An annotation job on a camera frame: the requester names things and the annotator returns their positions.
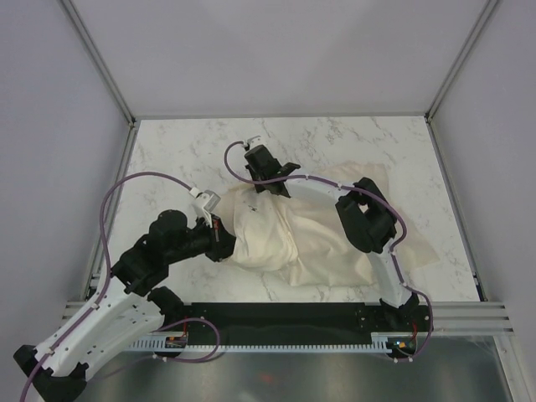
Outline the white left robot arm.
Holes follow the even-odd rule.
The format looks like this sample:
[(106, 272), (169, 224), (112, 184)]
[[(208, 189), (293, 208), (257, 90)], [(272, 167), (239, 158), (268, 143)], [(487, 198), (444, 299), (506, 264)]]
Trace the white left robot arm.
[(39, 345), (15, 352), (28, 377), (24, 388), (34, 388), (45, 401), (74, 401), (103, 365), (138, 338), (186, 328), (192, 319), (185, 317), (183, 302), (162, 285), (170, 265), (199, 255), (220, 262), (232, 256), (235, 242), (215, 214), (189, 228), (184, 213), (160, 213), (68, 322)]

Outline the cream satin pillowcase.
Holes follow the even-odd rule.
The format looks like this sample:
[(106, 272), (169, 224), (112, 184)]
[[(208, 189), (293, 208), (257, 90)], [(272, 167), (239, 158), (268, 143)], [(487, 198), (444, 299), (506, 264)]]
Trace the cream satin pillowcase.
[[(245, 183), (226, 193), (244, 189), (256, 193), (254, 187)], [(284, 204), (281, 212), (296, 243), (297, 258), (288, 267), (272, 273), (291, 286), (368, 286), (376, 283), (377, 277), (368, 257), (348, 242), (336, 210), (296, 198), (276, 197), (280, 197)]]

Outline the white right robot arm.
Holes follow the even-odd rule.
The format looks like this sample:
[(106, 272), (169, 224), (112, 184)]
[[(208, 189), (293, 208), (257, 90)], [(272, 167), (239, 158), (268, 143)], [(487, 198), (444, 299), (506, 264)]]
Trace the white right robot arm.
[(377, 274), (385, 325), (399, 331), (412, 322), (419, 296), (408, 288), (394, 255), (396, 225), (402, 218), (372, 179), (347, 186), (307, 175), (296, 163), (280, 164), (264, 145), (246, 145), (245, 160), (257, 191), (336, 210), (346, 239), (368, 257)]

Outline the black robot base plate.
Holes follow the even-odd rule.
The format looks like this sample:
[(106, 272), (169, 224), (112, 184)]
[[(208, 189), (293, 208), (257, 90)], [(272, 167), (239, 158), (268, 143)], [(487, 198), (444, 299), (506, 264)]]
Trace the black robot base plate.
[(227, 344), (361, 343), (374, 332), (423, 334), (429, 330), (428, 307), (419, 305), (410, 319), (390, 321), (379, 304), (361, 302), (174, 302), (160, 306), (166, 325), (184, 318), (214, 324)]

